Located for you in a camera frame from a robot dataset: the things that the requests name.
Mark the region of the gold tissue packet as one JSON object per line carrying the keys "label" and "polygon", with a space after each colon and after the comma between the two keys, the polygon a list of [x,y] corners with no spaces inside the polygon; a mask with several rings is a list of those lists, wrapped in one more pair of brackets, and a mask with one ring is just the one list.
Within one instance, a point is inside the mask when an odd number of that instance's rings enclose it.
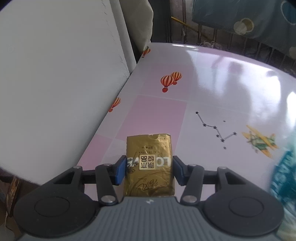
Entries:
{"label": "gold tissue packet", "polygon": [[126,139],[124,196],[173,196],[173,155],[167,133],[129,136]]}

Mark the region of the metal railing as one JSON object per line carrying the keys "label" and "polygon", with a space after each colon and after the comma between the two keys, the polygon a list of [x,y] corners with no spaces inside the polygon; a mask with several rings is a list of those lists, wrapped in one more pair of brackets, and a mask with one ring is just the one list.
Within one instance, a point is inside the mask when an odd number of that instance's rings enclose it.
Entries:
{"label": "metal railing", "polygon": [[295,59],[262,41],[225,30],[199,25],[192,21],[193,1],[170,1],[171,16],[196,28],[196,33],[171,20],[171,41],[206,46],[247,56],[295,76]]}

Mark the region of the white teal plastic bag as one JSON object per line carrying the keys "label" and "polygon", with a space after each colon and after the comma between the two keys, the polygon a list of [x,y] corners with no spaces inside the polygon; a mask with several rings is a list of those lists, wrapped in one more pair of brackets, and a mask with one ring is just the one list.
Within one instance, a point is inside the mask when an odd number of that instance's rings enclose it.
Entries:
{"label": "white teal plastic bag", "polygon": [[290,138],[285,153],[274,167],[270,193],[284,208],[277,235],[282,240],[295,240],[295,136]]}

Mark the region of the blue circle-patterned blanket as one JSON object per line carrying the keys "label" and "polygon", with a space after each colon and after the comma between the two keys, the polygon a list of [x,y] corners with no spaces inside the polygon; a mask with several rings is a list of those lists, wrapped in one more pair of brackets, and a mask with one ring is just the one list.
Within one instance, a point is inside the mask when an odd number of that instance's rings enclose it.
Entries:
{"label": "blue circle-patterned blanket", "polygon": [[193,1],[192,21],[255,39],[295,59],[295,5],[289,1]]}

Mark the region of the yellow stick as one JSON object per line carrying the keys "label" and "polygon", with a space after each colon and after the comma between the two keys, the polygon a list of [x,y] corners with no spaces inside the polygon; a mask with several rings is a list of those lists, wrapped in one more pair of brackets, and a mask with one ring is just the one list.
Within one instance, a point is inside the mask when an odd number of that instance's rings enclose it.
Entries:
{"label": "yellow stick", "polygon": [[193,30],[196,33],[199,32],[196,28],[193,28],[192,26],[188,25],[187,23],[185,23],[185,22],[183,22],[183,21],[181,21],[181,20],[179,20],[179,19],[177,19],[177,18],[175,18],[173,16],[171,16],[171,20],[173,20],[173,21],[175,21],[175,22],[177,22],[177,23],[185,26],[186,28],[189,28],[190,30]]}

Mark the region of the beige curtain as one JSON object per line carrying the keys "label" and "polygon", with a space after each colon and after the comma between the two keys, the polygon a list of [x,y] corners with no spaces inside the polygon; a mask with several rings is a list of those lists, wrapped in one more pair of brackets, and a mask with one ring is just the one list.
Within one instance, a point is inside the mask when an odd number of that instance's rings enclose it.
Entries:
{"label": "beige curtain", "polygon": [[148,0],[119,1],[127,29],[142,53],[151,42],[154,12]]}

